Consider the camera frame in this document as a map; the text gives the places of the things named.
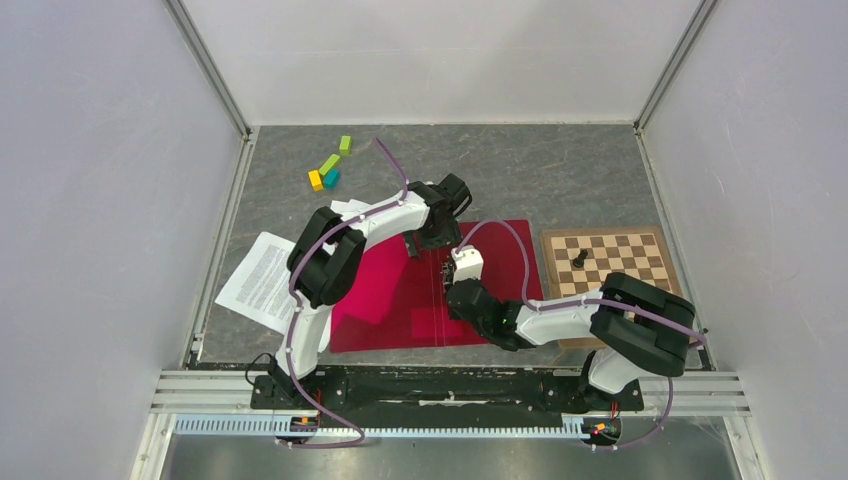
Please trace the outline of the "red clip file folder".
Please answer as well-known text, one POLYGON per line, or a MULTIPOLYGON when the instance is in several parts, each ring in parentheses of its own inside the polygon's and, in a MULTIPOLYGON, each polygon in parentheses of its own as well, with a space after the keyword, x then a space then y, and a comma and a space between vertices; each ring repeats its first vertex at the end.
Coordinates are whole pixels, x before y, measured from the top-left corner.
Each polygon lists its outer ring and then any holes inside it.
MULTIPOLYGON (((506 220, 525 246, 530 262, 528 298, 544 298, 526 219, 506 220)), ((519 247, 499 225, 487 225, 470 245, 484 259, 483 285, 499 300, 520 300, 524 265, 519 247)), ((450 247, 409 257, 394 236, 365 252, 350 292, 332 311, 329 351, 408 349, 488 344, 471 325, 449 317, 441 266, 450 247)))

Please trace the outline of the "printed text paper sheet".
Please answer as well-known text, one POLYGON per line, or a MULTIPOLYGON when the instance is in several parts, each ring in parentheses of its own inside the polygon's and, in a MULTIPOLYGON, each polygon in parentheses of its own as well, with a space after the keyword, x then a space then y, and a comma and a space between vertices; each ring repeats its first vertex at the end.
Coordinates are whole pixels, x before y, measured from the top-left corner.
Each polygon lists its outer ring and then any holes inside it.
POLYGON ((293 242, 262 232, 214 303, 284 334, 295 307, 287 267, 293 248, 293 242))

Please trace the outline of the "white paper stack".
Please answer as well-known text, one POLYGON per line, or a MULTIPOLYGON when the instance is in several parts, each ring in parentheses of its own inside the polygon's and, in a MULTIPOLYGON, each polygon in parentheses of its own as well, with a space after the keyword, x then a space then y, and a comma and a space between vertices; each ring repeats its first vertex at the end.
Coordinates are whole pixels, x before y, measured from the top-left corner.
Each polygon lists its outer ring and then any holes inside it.
POLYGON ((364 251, 367 252, 371 248, 370 240, 368 239, 371 219, 367 215, 367 212, 373 205, 361 200, 351 199, 347 201, 332 200, 329 207, 333 212, 341 216, 342 222, 351 220, 351 223, 348 225, 350 229, 359 230, 363 234, 363 237, 366 239, 364 251))

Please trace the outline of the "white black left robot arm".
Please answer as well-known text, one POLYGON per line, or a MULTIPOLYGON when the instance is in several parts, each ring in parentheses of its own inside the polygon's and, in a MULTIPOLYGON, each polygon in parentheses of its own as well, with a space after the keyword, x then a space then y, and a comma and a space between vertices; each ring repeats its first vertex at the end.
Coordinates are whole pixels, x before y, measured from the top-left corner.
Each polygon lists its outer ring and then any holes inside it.
POLYGON ((317 366, 332 308, 352 289, 365 252, 398 235, 410 257, 455 246, 458 217, 471 201, 465 181, 450 173, 438 183, 412 182, 375 204, 351 200, 313 213, 287 260, 296 306, 276 354, 281 401, 291 408, 311 401, 314 383, 307 375, 317 366))

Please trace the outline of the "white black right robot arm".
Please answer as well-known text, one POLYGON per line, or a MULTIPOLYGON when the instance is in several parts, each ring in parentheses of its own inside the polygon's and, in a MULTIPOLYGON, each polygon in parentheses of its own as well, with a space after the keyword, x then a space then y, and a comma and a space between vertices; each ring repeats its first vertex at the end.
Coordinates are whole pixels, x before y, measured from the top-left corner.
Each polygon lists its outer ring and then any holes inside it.
POLYGON ((606 406, 642 376, 682 376, 688 351, 706 340, 694 328, 692 303, 618 272, 596 289, 559 300, 501 301, 476 278, 453 282, 445 299, 452 318, 503 350, 600 340, 603 348, 588 356, 577 382, 580 400, 591 408, 606 406))

